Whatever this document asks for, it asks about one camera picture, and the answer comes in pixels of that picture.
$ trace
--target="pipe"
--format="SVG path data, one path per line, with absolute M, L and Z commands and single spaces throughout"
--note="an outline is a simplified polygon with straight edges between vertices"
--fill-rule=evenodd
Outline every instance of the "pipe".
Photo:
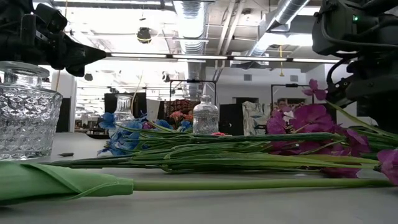
M 275 10 L 274 17 L 268 25 L 267 31 L 280 25 L 289 24 L 297 16 L 300 10 L 305 7 L 310 0 L 280 0 L 278 8 Z M 246 56 L 261 57 L 270 46 L 270 39 L 273 35 L 266 32 Z
M 225 42 L 225 46 L 224 46 L 223 53 L 222 53 L 223 55 L 225 55 L 226 52 L 228 51 L 228 47 L 229 47 L 229 45 L 231 43 L 231 40 L 232 40 L 232 37 L 233 37 L 233 35 L 235 33 L 235 29 L 236 29 L 236 26 L 238 25 L 239 18 L 241 17 L 241 14 L 242 14 L 242 11 L 243 11 L 243 6 L 244 6 L 245 2 L 246 1 L 244 1 L 244 0 L 240 0 L 239 1 L 239 6 L 238 6 L 238 9 L 236 10 L 234 21 L 233 21 L 233 23 L 231 25 L 231 28 L 230 28 L 229 34 L 228 34 L 228 38 L 226 39 L 226 42 Z
M 221 53 L 221 48 L 224 43 L 226 32 L 228 31 L 229 22 L 231 21 L 231 18 L 232 18 L 235 2 L 236 2 L 235 0 L 230 0 L 230 2 L 229 2 L 228 15 L 225 19 L 223 30 L 221 31 L 220 41 L 218 42 L 218 46 L 217 46 L 217 51 L 216 51 L 217 55 Z
M 223 47 L 225 36 L 226 36 L 226 33 L 229 28 L 229 23 L 231 22 L 231 18 L 233 15 L 236 1 L 230 0 L 230 2 L 229 2 L 228 15 L 226 16 L 226 19 L 224 21 L 223 30 L 221 31 L 220 40 L 218 41 L 217 51 L 215 53 L 217 55 L 219 55 L 221 53 L 221 48 Z M 215 71 L 217 71 L 217 70 L 218 70 L 218 60 L 215 61 Z M 213 75 L 213 80 L 215 80 L 215 79 L 216 79 L 216 73 Z
M 174 8 L 178 16 L 178 35 L 182 38 L 202 39 L 205 36 L 207 2 L 198 1 L 174 1 Z M 183 54 L 200 55 L 205 52 L 203 41 L 183 41 L 180 42 Z M 187 63 L 187 79 L 202 80 L 204 73 L 202 64 L 196 62 Z M 190 99 L 197 99 L 200 93 L 198 85 L 187 85 Z

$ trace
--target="ceiling duct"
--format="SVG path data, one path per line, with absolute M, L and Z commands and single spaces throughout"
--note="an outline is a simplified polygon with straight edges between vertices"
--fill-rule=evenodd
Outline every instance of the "ceiling duct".
M 205 36 L 207 2 L 174 1 L 178 16 L 178 34 L 181 38 L 202 39 Z M 205 43 L 200 40 L 184 40 L 180 42 L 183 54 L 201 55 L 205 53 Z M 202 63 L 187 63 L 187 79 L 202 80 L 204 72 Z M 191 100 L 201 95 L 202 85 L 188 85 L 188 95 Z
M 280 0 L 278 8 L 268 13 L 262 21 L 263 25 L 259 25 L 259 34 L 263 34 L 247 56 L 261 57 L 270 45 L 269 39 L 273 36 L 270 32 L 288 32 L 292 20 L 309 2 L 310 0 Z
M 66 1 L 52 1 L 55 7 L 65 7 Z M 103 9 L 148 9 L 148 10 L 166 10 L 174 11 L 173 2 L 169 0 L 137 0 L 137 1 L 68 1 L 68 7 L 89 7 L 89 8 L 103 8 Z

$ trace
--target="metal frame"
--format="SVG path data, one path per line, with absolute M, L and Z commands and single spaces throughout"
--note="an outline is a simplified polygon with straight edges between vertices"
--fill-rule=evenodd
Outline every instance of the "metal frame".
M 217 82 L 216 81 L 211 81 L 211 80 L 170 80 L 170 98 L 169 98 L 169 103 L 171 104 L 172 101 L 172 83 L 173 82 L 186 82 L 186 83 L 213 83 L 214 84 L 214 104 L 217 104 Z
M 274 86 L 284 86 L 286 88 L 298 88 L 298 87 L 309 87 L 309 85 L 299 85 L 296 83 L 291 83 L 291 84 L 272 84 L 271 85 L 271 111 L 274 110 Z M 315 103 L 315 98 L 312 96 L 312 104 Z

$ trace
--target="cable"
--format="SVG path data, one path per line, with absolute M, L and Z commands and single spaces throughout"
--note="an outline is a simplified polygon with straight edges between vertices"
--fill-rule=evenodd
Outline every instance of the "cable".
M 367 35 L 373 33 L 374 31 L 376 31 L 378 29 L 381 29 L 381 28 L 387 27 L 387 26 L 391 26 L 391 25 L 398 25 L 398 19 L 391 19 L 391 20 L 388 20 L 388 21 L 382 21 L 381 23 L 379 23 L 376 26 L 373 26 L 372 28 L 368 29 L 367 31 L 364 31 L 364 32 L 362 32 L 360 34 L 355 35 L 355 37 L 364 38 Z
M 335 63 L 328 72 L 328 75 L 326 76 L 326 83 L 328 84 L 328 86 L 332 86 L 334 85 L 333 83 L 333 79 L 331 78 L 331 75 L 333 74 L 333 72 L 336 70 L 337 67 L 339 67 L 340 65 L 346 63 L 347 61 L 351 60 L 350 58 L 343 58 L 341 59 L 339 62 Z
M 131 99 L 131 106 L 130 106 L 130 110 L 131 111 L 132 111 L 132 107 L 134 106 L 134 99 L 136 98 L 136 95 L 137 95 L 137 92 L 138 92 L 138 89 L 139 89 L 139 85 L 141 84 L 143 76 L 144 76 L 144 71 L 141 72 L 141 77 L 139 78 L 138 86 L 136 88 L 136 91 L 134 92 L 134 95 L 132 96 L 132 99 Z
M 321 16 L 321 30 L 322 30 L 322 35 L 323 37 L 335 44 L 342 44 L 342 45 L 348 45 L 348 46 L 357 46 L 357 47 L 379 47 L 379 48 L 385 48 L 385 49 L 398 49 L 398 45 L 392 45 L 392 44 L 372 44 L 372 43 L 358 43 L 358 42 L 352 42 L 352 41 L 347 41 L 347 40 L 338 40 L 333 37 L 330 37 L 329 34 L 326 31 L 326 18 L 325 15 L 320 15 Z

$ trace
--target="glass bottle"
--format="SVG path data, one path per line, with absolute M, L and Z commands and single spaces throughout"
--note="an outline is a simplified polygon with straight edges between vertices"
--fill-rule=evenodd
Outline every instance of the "glass bottle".
M 62 95 L 41 88 L 49 71 L 21 62 L 0 62 L 0 161 L 51 155 Z
M 193 109 L 193 133 L 213 134 L 218 132 L 218 108 L 211 104 L 212 97 L 203 95 L 200 104 Z
M 120 126 L 126 126 L 128 122 L 134 120 L 134 116 L 131 113 L 131 95 L 118 94 L 116 95 L 118 102 L 116 105 L 116 111 L 114 112 L 114 123 Z

